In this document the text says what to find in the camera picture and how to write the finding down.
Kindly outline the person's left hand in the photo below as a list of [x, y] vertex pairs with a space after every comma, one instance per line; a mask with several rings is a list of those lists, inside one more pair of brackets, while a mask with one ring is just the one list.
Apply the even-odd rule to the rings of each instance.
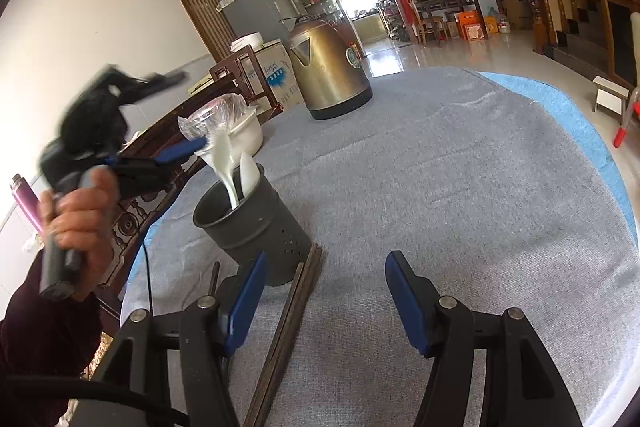
[[[41, 261], [40, 291], [50, 298], [85, 300], [101, 283], [113, 260], [112, 225], [119, 201], [117, 180], [106, 166], [87, 172], [89, 184], [60, 198], [49, 190], [40, 197], [44, 251]], [[81, 254], [78, 271], [53, 278], [63, 262], [61, 251]]]

